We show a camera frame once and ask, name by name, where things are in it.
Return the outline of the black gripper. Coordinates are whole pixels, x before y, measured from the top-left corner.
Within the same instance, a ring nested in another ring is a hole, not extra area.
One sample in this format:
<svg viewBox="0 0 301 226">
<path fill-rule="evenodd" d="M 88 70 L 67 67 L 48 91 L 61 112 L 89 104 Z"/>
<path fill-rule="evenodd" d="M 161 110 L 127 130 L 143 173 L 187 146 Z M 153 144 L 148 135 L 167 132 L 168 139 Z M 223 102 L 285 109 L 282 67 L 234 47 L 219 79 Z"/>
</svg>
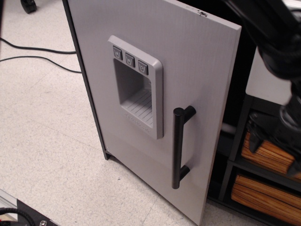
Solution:
<svg viewBox="0 0 301 226">
<path fill-rule="evenodd" d="M 250 151 L 255 153 L 263 141 L 269 141 L 294 157 L 287 174 L 300 173 L 301 98 L 292 96 L 287 105 L 280 107 L 278 117 L 251 113 L 249 119 Z"/>
</svg>

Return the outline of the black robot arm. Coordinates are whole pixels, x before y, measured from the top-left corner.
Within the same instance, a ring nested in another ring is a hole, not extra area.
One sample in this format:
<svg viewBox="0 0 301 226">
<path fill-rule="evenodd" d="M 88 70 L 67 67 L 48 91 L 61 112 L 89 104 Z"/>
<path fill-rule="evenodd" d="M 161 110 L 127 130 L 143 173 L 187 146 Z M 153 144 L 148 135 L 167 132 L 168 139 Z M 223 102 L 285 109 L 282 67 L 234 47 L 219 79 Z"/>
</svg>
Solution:
<svg viewBox="0 0 301 226">
<path fill-rule="evenodd" d="M 301 171 L 301 19 L 281 0 L 225 3 L 241 17 L 267 70 L 291 83 L 292 96 L 278 117 L 252 113 L 248 129 L 252 153 L 267 140 L 294 157 L 286 173 L 293 177 Z"/>
</svg>

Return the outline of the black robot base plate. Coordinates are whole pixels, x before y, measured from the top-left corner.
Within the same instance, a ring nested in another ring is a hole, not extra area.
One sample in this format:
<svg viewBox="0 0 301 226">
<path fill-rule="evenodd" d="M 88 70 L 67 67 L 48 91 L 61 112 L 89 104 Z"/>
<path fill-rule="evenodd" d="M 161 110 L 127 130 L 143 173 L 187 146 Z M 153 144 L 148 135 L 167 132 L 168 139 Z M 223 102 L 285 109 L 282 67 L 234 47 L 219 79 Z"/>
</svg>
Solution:
<svg viewBox="0 0 301 226">
<path fill-rule="evenodd" d="M 59 226 L 56 222 L 36 211 L 7 192 L 0 190 L 1 226 Z"/>
</svg>

